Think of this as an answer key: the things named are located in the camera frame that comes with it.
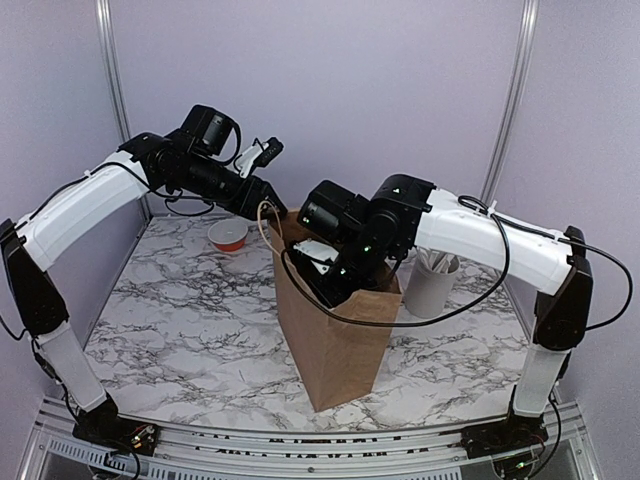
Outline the brown paper bag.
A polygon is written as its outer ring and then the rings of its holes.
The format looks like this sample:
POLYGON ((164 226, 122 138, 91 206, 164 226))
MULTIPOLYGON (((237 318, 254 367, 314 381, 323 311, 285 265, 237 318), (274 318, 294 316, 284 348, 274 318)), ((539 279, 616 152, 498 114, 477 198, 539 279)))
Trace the brown paper bag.
POLYGON ((279 220, 275 206, 262 201, 257 207, 259 231, 272 250, 278 322, 293 355, 309 401, 316 412, 368 395, 373 388, 402 294, 396 271, 383 265, 375 274, 379 290, 357 290, 330 313, 347 319, 374 322, 374 327, 334 319, 312 305, 304 295, 310 290, 291 260, 280 253, 291 242, 317 237, 296 222, 295 210, 279 220))

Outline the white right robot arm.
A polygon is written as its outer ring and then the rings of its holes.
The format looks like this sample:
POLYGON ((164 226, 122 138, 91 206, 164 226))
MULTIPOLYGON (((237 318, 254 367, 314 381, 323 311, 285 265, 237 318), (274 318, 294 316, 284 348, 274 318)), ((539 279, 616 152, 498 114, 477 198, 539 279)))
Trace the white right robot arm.
POLYGON ((385 260, 402 261, 413 248, 463 257, 534 286, 533 338, 512 413, 497 423, 495 438, 515 448, 533 433, 533 418, 543 413, 561 367, 586 333, 593 278, 579 229, 519 223, 405 174, 388 177, 371 198, 324 180, 297 221, 337 250, 306 279, 328 307, 372 286, 385 260))

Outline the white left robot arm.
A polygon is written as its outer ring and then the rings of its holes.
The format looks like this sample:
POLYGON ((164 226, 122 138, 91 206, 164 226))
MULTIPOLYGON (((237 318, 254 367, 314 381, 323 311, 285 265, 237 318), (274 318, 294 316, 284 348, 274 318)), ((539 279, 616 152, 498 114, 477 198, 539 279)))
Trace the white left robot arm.
POLYGON ((283 150, 275 137, 255 141, 231 158, 219 155, 238 123, 218 110, 194 106, 183 124, 164 136, 144 132, 95 169, 59 188, 18 222, 1 225, 1 254, 9 289, 24 328, 35 340, 56 378, 89 413, 86 426, 106 445, 125 438, 126 423, 109 408, 111 399, 97 379, 69 325, 69 313, 48 270, 78 239, 121 207, 147 194, 171 202, 200 200, 236 216, 256 220, 262 201, 278 214, 286 208, 269 182, 255 171, 283 150))

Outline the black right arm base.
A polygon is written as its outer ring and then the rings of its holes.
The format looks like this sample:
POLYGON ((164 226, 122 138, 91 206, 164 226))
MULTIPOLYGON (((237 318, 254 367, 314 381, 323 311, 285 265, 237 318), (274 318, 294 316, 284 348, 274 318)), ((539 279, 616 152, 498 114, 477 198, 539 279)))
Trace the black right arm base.
POLYGON ((542 415, 523 417, 512 411, 502 420, 465 427, 460 434, 469 459, 542 445, 549 438, 542 415))

